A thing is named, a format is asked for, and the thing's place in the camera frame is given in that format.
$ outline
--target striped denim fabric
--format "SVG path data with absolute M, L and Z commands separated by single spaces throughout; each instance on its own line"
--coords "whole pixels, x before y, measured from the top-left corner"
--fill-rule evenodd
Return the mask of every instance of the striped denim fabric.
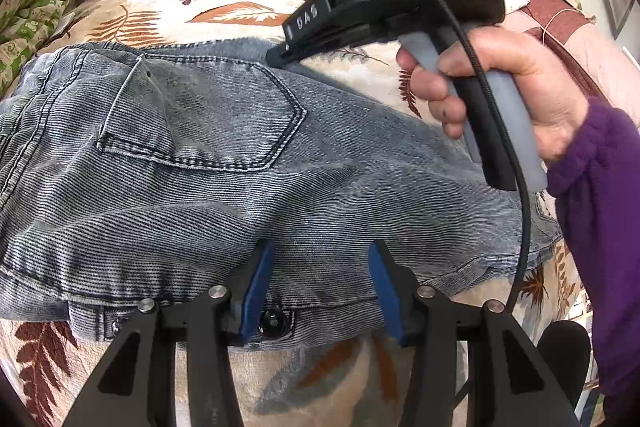
M 512 275 L 515 194 L 462 144 L 305 70 L 272 70 L 257 39 L 70 46 L 33 59 L 0 104 L 0 316 L 69 319 L 113 336 L 143 297 L 189 301 L 256 240 L 276 249 L 264 349 L 379 328 L 367 247 L 385 239 L 449 295 Z M 529 266 L 558 224 L 533 205 Z

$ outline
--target black cable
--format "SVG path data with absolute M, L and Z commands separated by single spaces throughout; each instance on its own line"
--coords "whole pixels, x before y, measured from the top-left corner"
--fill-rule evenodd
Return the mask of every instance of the black cable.
M 466 56 L 471 62 L 471 66 L 473 67 L 476 78 L 480 83 L 484 98 L 486 99 L 491 115 L 494 118 L 496 127 L 498 128 L 500 139 L 502 140 L 502 144 L 507 153 L 511 169 L 513 169 L 513 174 L 516 179 L 518 194 L 520 196 L 520 207 L 522 210 L 522 239 L 520 242 L 520 256 L 518 258 L 516 273 L 514 275 L 513 283 L 511 284 L 511 290 L 509 291 L 509 297 L 505 305 L 506 311 L 508 313 L 513 313 L 513 309 L 518 299 L 518 295 L 522 287 L 522 282 L 527 271 L 527 263 L 529 261 L 529 245 L 531 240 L 531 209 L 529 193 L 527 192 L 527 184 L 524 178 L 524 173 L 522 172 L 522 167 L 520 166 L 520 162 L 518 161 L 518 156 L 516 155 L 516 152 L 513 148 L 513 143 L 511 142 L 511 138 L 509 136 L 507 128 L 504 124 L 504 121 L 502 120 L 500 110 L 498 109 L 498 106 L 495 102 L 494 94 L 491 91 L 491 87 L 489 86 L 489 82 L 486 79 L 486 75 L 484 74 L 484 70 L 482 69 L 480 60 L 476 55 L 476 51 L 473 49 L 473 46 L 471 45 L 471 42 L 469 42 L 465 31 L 456 18 L 456 15 L 452 12 L 451 8 L 449 8 L 447 2 L 445 0 L 434 1 L 436 1 L 446 18 L 449 20 L 450 26 L 452 27 L 453 31 L 455 31 L 456 36 L 458 37 L 458 40 L 460 40 L 460 43 L 462 44 L 462 47 L 466 53 Z M 469 381 L 467 380 L 456 394 L 455 406 L 458 406 L 458 404 L 464 399 L 464 397 L 468 393 L 468 388 Z

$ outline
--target person's arm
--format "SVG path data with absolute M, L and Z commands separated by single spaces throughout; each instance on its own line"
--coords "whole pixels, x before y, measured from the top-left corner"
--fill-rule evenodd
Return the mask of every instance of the person's arm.
M 621 110 L 591 100 L 549 193 L 593 305 L 593 349 L 609 421 L 640 397 L 640 136 Z
M 539 42 L 503 28 L 469 39 L 485 70 L 513 74 L 527 105 L 540 157 L 550 166 L 549 192 L 593 305 L 593 344 L 608 425 L 627 425 L 640 408 L 640 136 L 628 116 L 588 103 L 560 60 Z M 463 134 L 466 107 L 440 73 L 424 71 L 405 50 L 416 96 L 452 138 Z M 450 76 L 473 70 L 459 44 L 438 62 Z

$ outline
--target purple sleeve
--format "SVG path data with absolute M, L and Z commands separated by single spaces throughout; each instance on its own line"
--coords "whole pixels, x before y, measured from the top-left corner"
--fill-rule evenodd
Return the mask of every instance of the purple sleeve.
M 586 121 L 548 181 L 593 305 L 600 392 L 628 393 L 640 366 L 640 136 L 633 122 L 590 100 Z

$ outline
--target human hand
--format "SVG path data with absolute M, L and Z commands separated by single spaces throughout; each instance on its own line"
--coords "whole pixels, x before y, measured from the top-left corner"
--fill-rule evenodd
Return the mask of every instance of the human hand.
M 498 26 L 476 28 L 468 34 L 484 71 L 503 70 L 513 75 L 529 110 L 540 157 L 559 160 L 582 123 L 589 104 L 572 81 L 562 62 L 534 38 Z M 447 136 L 462 137 L 466 120 L 465 103 L 449 94 L 444 77 L 425 71 L 408 51 L 396 56 L 403 70 L 413 71 L 414 95 L 429 101 L 431 114 L 442 122 Z M 473 68 L 460 42 L 440 55 L 438 70 L 449 76 L 473 76 Z

